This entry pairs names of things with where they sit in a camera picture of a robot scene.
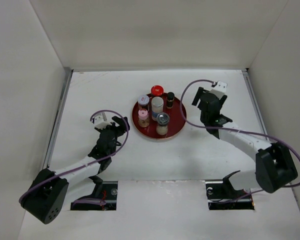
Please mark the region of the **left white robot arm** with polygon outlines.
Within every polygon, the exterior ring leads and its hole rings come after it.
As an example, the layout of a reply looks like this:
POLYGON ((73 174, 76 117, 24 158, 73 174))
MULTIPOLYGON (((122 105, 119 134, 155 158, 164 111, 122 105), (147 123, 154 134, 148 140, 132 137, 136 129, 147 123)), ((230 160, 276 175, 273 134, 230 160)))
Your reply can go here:
POLYGON ((85 179, 97 178, 112 162, 124 143, 118 138, 129 136, 130 125, 125 116, 113 116, 112 122, 94 127, 99 132, 96 145, 79 162, 59 170, 45 168, 33 180, 31 186, 18 200, 21 207, 43 224, 51 223, 60 213, 66 201, 68 189, 85 179))

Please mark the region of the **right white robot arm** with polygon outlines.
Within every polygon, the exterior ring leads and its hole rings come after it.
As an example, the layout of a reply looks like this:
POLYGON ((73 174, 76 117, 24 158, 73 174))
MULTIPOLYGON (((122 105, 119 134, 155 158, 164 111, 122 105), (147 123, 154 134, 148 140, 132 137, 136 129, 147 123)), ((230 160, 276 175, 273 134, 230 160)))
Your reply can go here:
POLYGON ((200 110, 200 121, 209 134, 233 145, 255 162, 255 170, 245 174, 252 176, 252 187, 272 194, 295 180, 298 172, 288 147, 244 134, 232 119, 220 113, 226 99, 222 91, 199 87, 192 105, 200 110))

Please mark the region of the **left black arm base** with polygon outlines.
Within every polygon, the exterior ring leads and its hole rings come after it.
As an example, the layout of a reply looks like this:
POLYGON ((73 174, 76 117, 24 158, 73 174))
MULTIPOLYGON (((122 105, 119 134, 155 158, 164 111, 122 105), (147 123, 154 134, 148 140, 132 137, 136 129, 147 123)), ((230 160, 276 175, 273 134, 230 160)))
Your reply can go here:
POLYGON ((116 211, 118 182, 103 181, 99 176, 88 178, 87 194, 81 194, 71 204, 71 211, 116 211))

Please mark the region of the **red lid sauce jar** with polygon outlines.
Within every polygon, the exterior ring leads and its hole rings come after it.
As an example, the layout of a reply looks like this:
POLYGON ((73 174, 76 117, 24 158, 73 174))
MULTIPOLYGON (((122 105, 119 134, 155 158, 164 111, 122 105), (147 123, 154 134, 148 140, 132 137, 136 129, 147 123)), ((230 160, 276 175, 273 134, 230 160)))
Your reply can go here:
POLYGON ((154 85, 150 90, 152 97, 161 97, 164 94, 164 88, 161 85, 154 85))

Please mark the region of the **purple label spice jar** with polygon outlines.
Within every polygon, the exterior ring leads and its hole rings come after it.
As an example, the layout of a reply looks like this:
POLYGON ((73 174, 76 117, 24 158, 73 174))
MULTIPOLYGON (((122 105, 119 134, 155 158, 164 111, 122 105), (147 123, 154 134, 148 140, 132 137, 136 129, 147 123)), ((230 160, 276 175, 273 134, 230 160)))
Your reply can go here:
POLYGON ((149 111, 150 97, 146 94, 140 95, 137 100, 138 109, 144 109, 149 111))

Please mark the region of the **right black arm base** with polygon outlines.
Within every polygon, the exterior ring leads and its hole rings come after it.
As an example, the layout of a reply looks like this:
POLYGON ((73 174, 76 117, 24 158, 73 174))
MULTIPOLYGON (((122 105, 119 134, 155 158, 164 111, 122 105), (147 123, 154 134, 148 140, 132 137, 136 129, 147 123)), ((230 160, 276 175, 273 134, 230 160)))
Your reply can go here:
POLYGON ((222 179, 205 182, 208 209, 211 211, 225 210, 254 210, 252 196, 239 197, 247 194, 244 189, 235 190, 230 183, 230 177, 238 171, 232 172, 222 179))

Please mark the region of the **silver lid white shaker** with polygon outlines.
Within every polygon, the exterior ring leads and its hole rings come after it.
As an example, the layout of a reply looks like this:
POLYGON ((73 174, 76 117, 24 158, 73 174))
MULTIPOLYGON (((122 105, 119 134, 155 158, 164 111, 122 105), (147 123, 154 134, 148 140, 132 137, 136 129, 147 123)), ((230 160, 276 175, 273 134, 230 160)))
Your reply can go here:
POLYGON ((157 121, 158 114, 163 112, 164 100, 162 97, 156 96, 151 99, 151 118, 157 121))

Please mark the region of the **small black spice bottle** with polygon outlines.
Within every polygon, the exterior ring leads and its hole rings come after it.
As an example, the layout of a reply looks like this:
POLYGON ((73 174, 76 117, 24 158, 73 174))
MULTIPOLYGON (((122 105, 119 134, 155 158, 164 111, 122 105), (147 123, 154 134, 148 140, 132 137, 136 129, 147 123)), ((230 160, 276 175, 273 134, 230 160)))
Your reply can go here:
POLYGON ((175 94, 173 92, 168 92, 166 96, 166 108, 171 109, 174 105, 175 94))

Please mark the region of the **pink lid spice jar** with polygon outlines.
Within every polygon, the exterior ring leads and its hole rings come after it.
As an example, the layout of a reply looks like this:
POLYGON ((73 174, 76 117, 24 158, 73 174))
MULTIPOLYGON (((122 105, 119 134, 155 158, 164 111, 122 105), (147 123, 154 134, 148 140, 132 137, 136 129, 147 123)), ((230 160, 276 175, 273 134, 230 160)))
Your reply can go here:
POLYGON ((140 109, 138 111, 138 124, 142 128, 146 128, 150 124, 149 113, 146 109, 140 109))

